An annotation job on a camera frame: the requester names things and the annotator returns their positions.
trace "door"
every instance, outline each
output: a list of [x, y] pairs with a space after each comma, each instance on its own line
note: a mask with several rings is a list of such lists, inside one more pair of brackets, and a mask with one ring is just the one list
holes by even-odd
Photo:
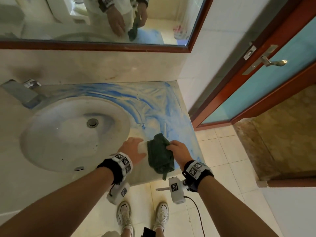
[[303, 0], [261, 47], [254, 42], [245, 54], [246, 64], [192, 120], [195, 130], [245, 118], [242, 113], [316, 61], [316, 10], [310, 5], [316, 0]]

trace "hand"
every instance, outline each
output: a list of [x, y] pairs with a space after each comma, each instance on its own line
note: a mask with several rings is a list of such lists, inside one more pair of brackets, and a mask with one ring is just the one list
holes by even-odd
[[137, 16], [140, 16], [141, 20], [139, 23], [139, 27], [142, 27], [145, 25], [148, 15], [147, 15], [147, 6], [145, 3], [141, 2], [138, 4], [137, 7]]
[[144, 140], [141, 138], [130, 137], [127, 141], [124, 141], [118, 152], [128, 155], [133, 165], [136, 165], [146, 156], [146, 153], [138, 153], [138, 144], [142, 141]]
[[122, 14], [114, 5], [109, 7], [106, 14], [112, 31], [119, 37], [124, 35], [125, 23]]
[[184, 170], [185, 164], [188, 161], [193, 160], [188, 148], [180, 141], [170, 141], [170, 145], [168, 145], [166, 149], [172, 151], [173, 157], [182, 171]]

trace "shoe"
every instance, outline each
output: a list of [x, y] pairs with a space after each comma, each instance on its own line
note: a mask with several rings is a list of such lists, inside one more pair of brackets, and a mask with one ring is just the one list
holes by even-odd
[[165, 232], [165, 226], [169, 219], [169, 207], [166, 202], [159, 203], [156, 210], [156, 222], [154, 225], [154, 231], [156, 228], [161, 228]]
[[126, 201], [120, 203], [116, 212], [116, 220], [119, 226], [122, 228], [121, 233], [125, 228], [127, 228], [131, 231], [131, 237], [133, 237], [135, 236], [135, 231], [132, 225], [131, 214], [132, 211], [129, 203], [127, 203]]

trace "sink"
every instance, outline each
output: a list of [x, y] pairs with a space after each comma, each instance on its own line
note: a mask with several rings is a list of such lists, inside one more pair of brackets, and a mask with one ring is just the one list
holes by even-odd
[[57, 172], [92, 170], [127, 139], [131, 123], [119, 105], [97, 97], [71, 97], [39, 110], [20, 136], [23, 155]]

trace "green rag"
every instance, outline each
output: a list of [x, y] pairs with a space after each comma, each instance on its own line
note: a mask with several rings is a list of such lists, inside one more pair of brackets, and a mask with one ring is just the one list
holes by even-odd
[[137, 16], [137, 11], [135, 11], [135, 15], [136, 15], [136, 17], [134, 19], [133, 27], [127, 33], [130, 41], [134, 41], [136, 39], [136, 37], [137, 37], [137, 29], [138, 29], [139, 23], [140, 23], [140, 17]]
[[154, 136], [154, 139], [147, 142], [148, 162], [158, 174], [162, 174], [162, 179], [167, 179], [167, 174], [174, 171], [174, 157], [166, 146], [170, 142], [164, 137], [162, 133]]

